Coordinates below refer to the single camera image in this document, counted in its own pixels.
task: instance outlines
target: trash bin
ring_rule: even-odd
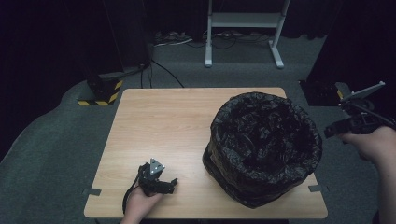
[[[308,114],[289,99],[262,92],[231,98],[210,130],[204,166],[228,195],[249,208],[303,183],[322,154]]]

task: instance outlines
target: person's right hand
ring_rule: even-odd
[[[374,164],[396,161],[396,131],[390,127],[380,127],[370,134],[343,133],[338,136],[354,145],[364,159]]]

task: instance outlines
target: hand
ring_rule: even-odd
[[[135,188],[129,195],[125,216],[120,224],[138,224],[162,197],[160,193],[148,197],[140,187]]]
[[[396,161],[396,132],[390,127],[380,127],[370,134],[344,133],[339,137],[354,145],[364,159],[374,164]]]

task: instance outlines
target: tape piece on table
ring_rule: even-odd
[[[309,187],[309,191],[311,192],[328,192],[329,188],[327,186],[323,186],[323,185],[312,185],[312,186],[308,186]]]
[[[82,194],[84,195],[91,194],[91,195],[99,196],[101,192],[102,192],[101,189],[84,189],[82,191]]]

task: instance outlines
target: person's left hand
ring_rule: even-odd
[[[125,215],[120,224],[139,223],[162,197],[161,193],[148,197],[140,187],[136,187],[129,195]]]

